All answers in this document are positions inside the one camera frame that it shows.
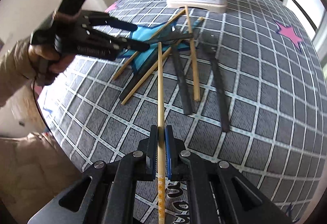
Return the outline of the beige jacket sleeve forearm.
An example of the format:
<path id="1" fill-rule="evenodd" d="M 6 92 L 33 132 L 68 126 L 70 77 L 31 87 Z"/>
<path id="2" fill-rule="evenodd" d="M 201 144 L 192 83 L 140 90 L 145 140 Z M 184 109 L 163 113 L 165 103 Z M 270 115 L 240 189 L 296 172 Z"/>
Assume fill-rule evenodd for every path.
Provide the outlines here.
<path id="1" fill-rule="evenodd" d="M 1 107 L 6 104 L 16 91 L 37 75 L 28 56 L 29 41 L 29 38 L 17 41 L 16 44 L 1 57 Z"/>

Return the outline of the person's left hand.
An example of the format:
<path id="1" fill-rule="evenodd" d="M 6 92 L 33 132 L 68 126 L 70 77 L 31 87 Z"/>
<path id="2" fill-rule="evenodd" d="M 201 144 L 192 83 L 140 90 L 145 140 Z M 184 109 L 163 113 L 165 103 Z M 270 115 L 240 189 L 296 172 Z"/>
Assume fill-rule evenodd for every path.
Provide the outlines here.
<path id="1" fill-rule="evenodd" d="M 75 22 L 80 12 L 81 9 L 75 15 L 72 16 L 56 10 L 53 12 L 51 20 L 58 20 L 63 23 Z M 53 64 L 48 66 L 44 75 L 44 81 L 46 85 L 51 84 L 60 73 L 63 73 L 67 69 L 67 67 L 73 62 L 75 56 L 76 55 L 74 54 L 60 56 L 55 50 L 55 48 L 49 44 L 30 45 L 28 48 L 28 57 L 33 68 L 36 69 L 36 66 L 42 59 L 53 61 Z"/>

